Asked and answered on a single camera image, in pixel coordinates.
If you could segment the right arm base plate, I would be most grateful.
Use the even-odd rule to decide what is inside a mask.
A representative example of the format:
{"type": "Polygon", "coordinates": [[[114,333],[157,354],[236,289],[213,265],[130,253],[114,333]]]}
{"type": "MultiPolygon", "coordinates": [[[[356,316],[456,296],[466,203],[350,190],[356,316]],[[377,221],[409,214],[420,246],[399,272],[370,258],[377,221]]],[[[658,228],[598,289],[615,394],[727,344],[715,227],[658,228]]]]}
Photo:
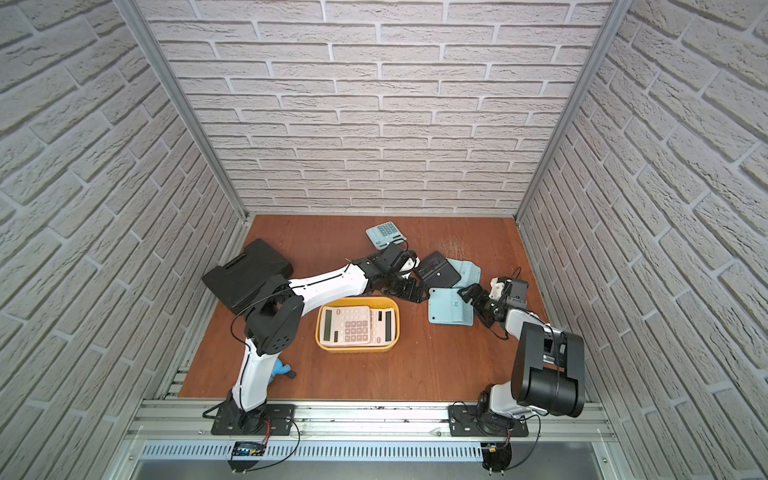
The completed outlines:
{"type": "Polygon", "coordinates": [[[477,404],[454,402],[447,407],[447,413],[452,437],[524,438],[529,435],[524,422],[490,411],[480,412],[477,404]]]}

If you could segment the pink calculator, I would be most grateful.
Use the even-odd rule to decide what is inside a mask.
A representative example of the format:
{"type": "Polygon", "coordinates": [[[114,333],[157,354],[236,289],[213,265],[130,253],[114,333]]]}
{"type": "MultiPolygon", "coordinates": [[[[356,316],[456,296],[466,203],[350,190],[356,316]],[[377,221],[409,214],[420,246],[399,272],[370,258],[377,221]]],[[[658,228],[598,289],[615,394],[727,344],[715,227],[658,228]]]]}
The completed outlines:
{"type": "Polygon", "coordinates": [[[367,306],[325,306],[320,314],[320,343],[329,348],[368,345],[370,311],[367,306]]]}

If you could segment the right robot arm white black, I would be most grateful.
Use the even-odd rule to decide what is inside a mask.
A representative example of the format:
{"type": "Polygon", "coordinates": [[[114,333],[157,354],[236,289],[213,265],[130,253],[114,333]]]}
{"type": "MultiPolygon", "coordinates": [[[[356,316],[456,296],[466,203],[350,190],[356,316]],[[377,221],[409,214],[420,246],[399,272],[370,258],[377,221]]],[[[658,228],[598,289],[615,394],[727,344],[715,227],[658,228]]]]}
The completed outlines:
{"type": "Polygon", "coordinates": [[[484,326],[499,324],[505,339],[517,341],[510,379],[481,393],[479,411],[512,419],[526,412],[576,418],[586,401],[583,338],[530,310],[527,293],[526,281],[510,277],[492,279],[488,290],[475,283],[458,291],[484,326]]]}

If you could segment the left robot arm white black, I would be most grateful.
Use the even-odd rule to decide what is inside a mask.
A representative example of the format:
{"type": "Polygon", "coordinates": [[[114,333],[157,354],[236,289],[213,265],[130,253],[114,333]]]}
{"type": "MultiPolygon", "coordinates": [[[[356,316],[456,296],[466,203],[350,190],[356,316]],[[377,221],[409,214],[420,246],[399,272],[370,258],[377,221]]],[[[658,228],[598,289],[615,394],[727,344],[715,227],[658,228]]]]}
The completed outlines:
{"type": "Polygon", "coordinates": [[[251,414],[266,404],[274,365],[295,339],[304,315],[325,304],[375,291],[419,303],[426,294],[411,276],[419,264],[417,254],[401,244],[307,278],[292,279],[292,265],[279,253],[251,262],[245,285],[253,294],[238,313],[245,320],[244,357],[228,395],[236,411],[251,414]]]}

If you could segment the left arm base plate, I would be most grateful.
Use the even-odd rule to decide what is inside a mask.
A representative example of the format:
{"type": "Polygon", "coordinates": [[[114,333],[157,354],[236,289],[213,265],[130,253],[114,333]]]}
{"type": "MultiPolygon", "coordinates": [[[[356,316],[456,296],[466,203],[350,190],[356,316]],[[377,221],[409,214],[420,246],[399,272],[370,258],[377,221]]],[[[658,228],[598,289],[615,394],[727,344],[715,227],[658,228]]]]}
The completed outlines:
{"type": "Polygon", "coordinates": [[[295,404],[264,403],[250,412],[241,410],[231,395],[203,412],[213,421],[211,434],[218,436],[289,436],[295,404]]]}

